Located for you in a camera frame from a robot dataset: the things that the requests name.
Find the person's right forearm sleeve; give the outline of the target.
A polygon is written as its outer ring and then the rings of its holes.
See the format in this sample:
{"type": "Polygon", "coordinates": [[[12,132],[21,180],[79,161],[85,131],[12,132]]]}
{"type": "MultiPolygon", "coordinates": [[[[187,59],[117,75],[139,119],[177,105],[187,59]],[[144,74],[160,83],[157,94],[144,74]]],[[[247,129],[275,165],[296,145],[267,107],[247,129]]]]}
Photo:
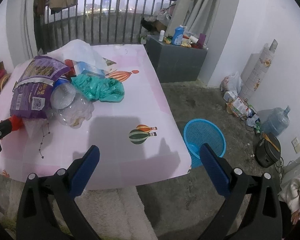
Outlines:
{"type": "Polygon", "coordinates": [[[279,192],[278,197],[287,204],[291,214],[300,212],[300,175],[291,179],[279,192]]]}

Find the person's right hand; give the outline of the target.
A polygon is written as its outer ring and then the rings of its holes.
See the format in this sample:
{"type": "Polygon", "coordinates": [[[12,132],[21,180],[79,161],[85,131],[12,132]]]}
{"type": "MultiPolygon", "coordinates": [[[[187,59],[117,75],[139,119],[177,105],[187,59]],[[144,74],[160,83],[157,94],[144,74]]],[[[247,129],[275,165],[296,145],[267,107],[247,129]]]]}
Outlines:
{"type": "Polygon", "coordinates": [[[299,211],[295,211],[292,215],[291,215],[291,223],[293,225],[296,225],[297,222],[300,220],[300,212],[299,211]]]}

